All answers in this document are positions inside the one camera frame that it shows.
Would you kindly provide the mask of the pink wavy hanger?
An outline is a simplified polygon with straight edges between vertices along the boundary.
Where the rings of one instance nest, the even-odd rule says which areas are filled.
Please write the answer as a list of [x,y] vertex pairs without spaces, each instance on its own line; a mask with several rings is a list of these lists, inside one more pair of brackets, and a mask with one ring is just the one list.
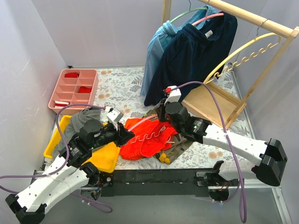
[[[133,131],[136,127],[138,127],[139,125],[141,125],[142,123],[144,123],[147,120],[153,119],[153,118],[157,118],[157,114],[148,116],[146,118],[143,118],[142,120],[140,120],[139,122],[137,122],[135,125],[133,125],[131,128],[129,128],[129,131]],[[132,138],[129,143],[136,143],[136,142],[142,142],[144,140],[150,140],[152,138],[156,138],[158,136],[160,136],[164,131],[166,130],[166,127],[163,126],[157,133],[156,132],[152,132],[150,134],[145,134],[143,136],[135,136],[134,138]]]

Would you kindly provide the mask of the orange shorts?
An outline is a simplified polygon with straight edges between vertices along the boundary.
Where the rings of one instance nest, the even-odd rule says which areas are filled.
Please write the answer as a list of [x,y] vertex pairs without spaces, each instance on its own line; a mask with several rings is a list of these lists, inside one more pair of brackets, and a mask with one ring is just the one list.
[[152,157],[156,153],[170,148],[170,141],[177,134],[167,122],[148,119],[135,126],[140,121],[142,121],[140,118],[126,121],[125,128],[131,129],[135,137],[120,149],[120,156],[124,160],[135,161],[144,157]]

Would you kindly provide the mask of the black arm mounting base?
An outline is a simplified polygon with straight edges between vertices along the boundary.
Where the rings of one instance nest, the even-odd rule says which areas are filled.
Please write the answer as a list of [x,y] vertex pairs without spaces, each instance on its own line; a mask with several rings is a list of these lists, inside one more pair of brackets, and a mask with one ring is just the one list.
[[238,180],[226,181],[212,168],[132,169],[115,170],[100,175],[99,186],[85,187],[94,199],[112,196],[172,196],[211,197],[216,201],[228,199],[229,187]]

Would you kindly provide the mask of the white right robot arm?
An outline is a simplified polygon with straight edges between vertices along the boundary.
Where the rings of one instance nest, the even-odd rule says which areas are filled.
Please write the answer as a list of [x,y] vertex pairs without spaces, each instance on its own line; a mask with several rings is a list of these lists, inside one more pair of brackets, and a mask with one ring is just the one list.
[[191,116],[180,102],[162,100],[155,110],[159,121],[169,123],[187,140],[219,147],[244,158],[240,162],[216,162],[210,174],[214,184],[220,186],[242,175],[270,186],[280,185],[288,159],[279,140],[255,140],[223,131],[209,120]]

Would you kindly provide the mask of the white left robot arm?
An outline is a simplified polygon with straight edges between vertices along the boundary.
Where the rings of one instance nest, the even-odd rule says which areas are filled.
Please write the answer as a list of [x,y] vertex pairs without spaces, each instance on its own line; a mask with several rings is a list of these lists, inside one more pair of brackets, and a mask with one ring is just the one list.
[[85,185],[100,183],[100,171],[89,161],[95,149],[111,142],[123,146],[134,136],[120,122],[105,126],[98,120],[86,122],[69,141],[69,149],[60,151],[44,176],[20,193],[10,194],[6,203],[21,224],[41,223],[45,214],[66,196]]

